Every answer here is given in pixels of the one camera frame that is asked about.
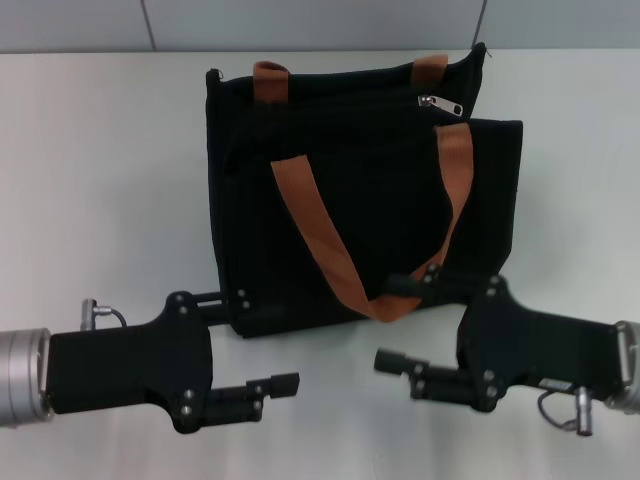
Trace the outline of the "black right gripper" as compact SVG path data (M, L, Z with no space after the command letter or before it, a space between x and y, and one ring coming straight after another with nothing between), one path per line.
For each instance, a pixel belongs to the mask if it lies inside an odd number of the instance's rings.
M605 401L623 390L616 328L534 311L511 295L492 273L428 267L426 275L391 274L387 293L416 300L422 310L449 304L466 310L458 327L460 369L379 349L374 370L406 375L413 400L452 403L488 413L512 386L542 389L545 379L587 388Z

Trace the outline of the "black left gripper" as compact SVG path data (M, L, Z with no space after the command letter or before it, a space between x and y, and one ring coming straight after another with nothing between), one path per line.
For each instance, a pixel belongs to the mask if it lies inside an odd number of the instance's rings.
M46 378L50 405L61 415L152 404L166 411L182 434L202 424L259 422L265 397L297 394L298 373L210 390L207 325L244 325L250 313L244 288L194 295L182 291L171 294L151 322L54 334Z

